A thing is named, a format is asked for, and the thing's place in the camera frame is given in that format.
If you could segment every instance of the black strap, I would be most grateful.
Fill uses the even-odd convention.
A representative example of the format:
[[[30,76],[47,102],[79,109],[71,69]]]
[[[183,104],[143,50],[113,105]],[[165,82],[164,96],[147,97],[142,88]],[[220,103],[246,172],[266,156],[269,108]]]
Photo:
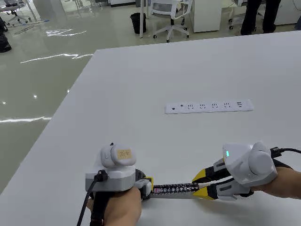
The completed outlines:
[[[114,192],[96,192],[90,226],[102,226],[105,209]]]
[[[284,163],[282,163],[282,162],[280,162],[276,159],[273,159],[273,162],[274,162],[275,167],[286,167],[286,168],[292,169],[292,167],[290,167],[290,166],[288,166],[288,165],[286,165],[286,164],[284,164]]]

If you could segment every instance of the black trousers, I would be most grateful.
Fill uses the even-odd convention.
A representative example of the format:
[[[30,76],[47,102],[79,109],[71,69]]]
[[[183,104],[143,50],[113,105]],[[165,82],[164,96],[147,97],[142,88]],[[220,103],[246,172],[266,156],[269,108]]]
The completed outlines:
[[[264,33],[272,33],[275,31],[276,26],[274,22],[280,2],[281,0],[266,0],[266,8],[262,25]],[[260,3],[261,0],[248,0],[246,16],[240,31],[241,35],[249,35],[255,29],[256,15]]]

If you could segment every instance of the human hand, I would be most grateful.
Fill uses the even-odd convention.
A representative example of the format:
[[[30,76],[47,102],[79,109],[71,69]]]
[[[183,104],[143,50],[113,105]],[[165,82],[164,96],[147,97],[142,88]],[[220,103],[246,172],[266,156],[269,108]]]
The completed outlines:
[[[92,211],[93,200],[87,207]],[[141,215],[141,195],[138,188],[116,193],[111,197],[104,212],[105,226],[134,226]]]
[[[301,173],[286,167],[277,167],[278,176],[269,184],[252,187],[281,198],[301,199]]]

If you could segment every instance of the black trash bin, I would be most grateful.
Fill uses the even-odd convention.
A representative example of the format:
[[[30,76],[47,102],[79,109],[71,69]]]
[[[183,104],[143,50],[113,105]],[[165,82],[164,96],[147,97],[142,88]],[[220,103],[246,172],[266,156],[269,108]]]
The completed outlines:
[[[0,32],[0,53],[5,53],[11,50],[11,46],[8,42],[8,39],[3,33]]]
[[[140,33],[140,13],[134,13],[130,16],[133,22],[134,32],[136,34]],[[143,33],[146,32],[146,14],[143,14]]]
[[[4,21],[0,17],[0,34],[3,32],[7,32],[7,31],[8,31],[8,28],[6,27]]]

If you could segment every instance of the white table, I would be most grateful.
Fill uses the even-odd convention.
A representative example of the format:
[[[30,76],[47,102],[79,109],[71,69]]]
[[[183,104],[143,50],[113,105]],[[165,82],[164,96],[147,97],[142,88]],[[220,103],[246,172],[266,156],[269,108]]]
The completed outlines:
[[[96,51],[1,194],[0,225],[76,225],[85,172],[110,142],[132,146],[156,184],[191,181],[227,142],[300,148],[300,40],[284,32]],[[169,102],[227,98],[250,98],[255,110],[164,114]],[[281,160],[301,170],[300,155]],[[300,206],[263,193],[151,199],[138,225],[299,225]]]

